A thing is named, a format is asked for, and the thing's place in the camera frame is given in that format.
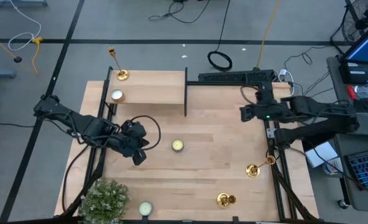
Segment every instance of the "gray floor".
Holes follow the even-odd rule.
[[[261,40],[267,26],[274,0],[231,1],[224,39]],[[76,10],[78,0],[49,0],[49,7],[23,7],[22,12],[42,23],[41,36],[46,39],[63,39]],[[149,22],[148,17],[164,14],[170,0],[86,0],[74,39],[217,39],[223,22],[225,0],[212,0],[209,8],[194,24],[181,24],[166,19]],[[190,20],[205,2],[189,0],[180,18]],[[327,41],[339,25],[343,14],[342,0],[286,0],[282,1],[271,27],[269,40],[320,40]],[[31,21],[18,15],[12,8],[0,9],[0,38],[11,38],[21,32],[35,32]],[[110,45],[71,44],[62,65],[54,93],[61,102],[79,110],[83,91],[88,80],[102,80],[112,58],[107,53]],[[152,44],[114,45],[120,64],[136,70],[183,70],[188,67],[189,79],[196,80],[199,73],[213,72],[206,55],[215,45]],[[283,62],[310,46],[266,45],[261,68],[279,71]],[[36,61],[39,75],[15,64],[0,49],[0,69],[13,69],[17,78],[0,80],[0,122],[34,124],[32,108],[45,93],[62,44],[42,44]],[[222,45],[220,51],[234,61],[232,70],[250,70],[255,66],[259,45]],[[35,46],[20,50],[24,62],[30,65]],[[336,55],[330,47],[312,50],[313,65],[301,58],[288,62],[295,82],[305,88],[326,71],[326,57]],[[311,93],[332,87],[327,78]],[[320,94],[318,101],[336,100],[333,91]],[[17,168],[25,151],[31,129],[0,126],[0,214]],[[46,123],[40,130],[34,152],[14,204],[10,221],[52,217],[67,162],[71,139],[54,126]],[[368,212],[341,210],[336,200],[342,197],[337,179],[326,177],[320,169],[310,170],[313,189],[320,216],[331,222],[368,223]]]

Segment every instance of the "green plant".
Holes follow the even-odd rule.
[[[98,179],[81,199],[80,214],[84,216],[83,223],[86,224],[121,223],[126,204],[130,201],[125,185],[104,179]]]

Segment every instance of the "brass candlestick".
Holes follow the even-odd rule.
[[[260,175],[260,167],[262,167],[264,164],[269,164],[269,165],[275,164],[275,157],[267,156],[267,158],[265,159],[265,162],[259,166],[256,166],[254,164],[249,164],[246,167],[246,174],[252,178],[258,177]]]
[[[220,208],[228,208],[230,204],[234,204],[235,202],[236,197],[233,195],[221,193],[217,196],[217,204]]]
[[[119,69],[119,72],[116,75],[116,78],[118,80],[127,80],[129,78],[129,72],[127,70],[122,70],[121,67],[119,66],[119,63],[117,62],[116,59],[116,52],[115,52],[115,48],[114,47],[108,47],[108,53],[110,54],[110,56],[112,56],[116,62],[116,66]]]

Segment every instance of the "wooden table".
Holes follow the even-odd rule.
[[[274,83],[274,96],[289,95],[286,83]],[[97,115],[103,82],[89,81],[81,106],[81,114]],[[255,101],[255,90],[245,89]],[[189,86],[188,114],[181,106],[123,104],[118,105],[113,122],[147,114],[154,117],[162,129],[160,144],[147,151],[147,160],[135,166],[130,158],[108,149],[103,177],[126,184],[132,198],[126,219],[140,220],[138,208],[144,201],[154,205],[150,220],[210,220],[279,221],[272,173],[269,166],[261,167],[260,176],[252,179],[245,173],[248,164],[265,161],[267,141],[264,123],[258,119],[241,122],[239,107],[247,102],[239,86]],[[157,139],[157,127],[151,120],[140,118],[147,131],[150,145]],[[281,124],[296,127],[297,124]],[[171,143],[181,139],[185,148],[174,152]],[[302,150],[301,142],[292,147]],[[67,165],[82,150],[72,142]],[[292,189],[311,214],[318,217],[313,189],[304,156],[287,151],[287,163]],[[67,180],[67,205],[83,186],[89,151],[72,166]],[[227,209],[219,208],[220,193],[235,195],[237,201]],[[282,190],[286,217],[287,196]],[[61,192],[55,214],[61,214]]]

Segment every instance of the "wooden shelf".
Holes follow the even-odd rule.
[[[113,70],[108,86],[106,102],[116,103],[111,94],[120,89],[124,100],[120,103],[184,104],[185,71],[130,70],[130,77],[120,81],[118,70]]]

